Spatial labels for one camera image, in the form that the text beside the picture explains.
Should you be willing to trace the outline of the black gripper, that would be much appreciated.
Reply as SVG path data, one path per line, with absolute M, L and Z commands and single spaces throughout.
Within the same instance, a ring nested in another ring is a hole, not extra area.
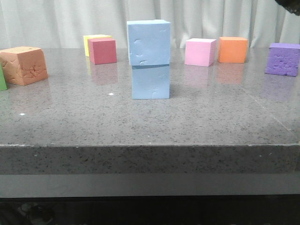
M 289 13 L 300 15 L 300 0 L 275 0 L 277 4 L 286 9 Z

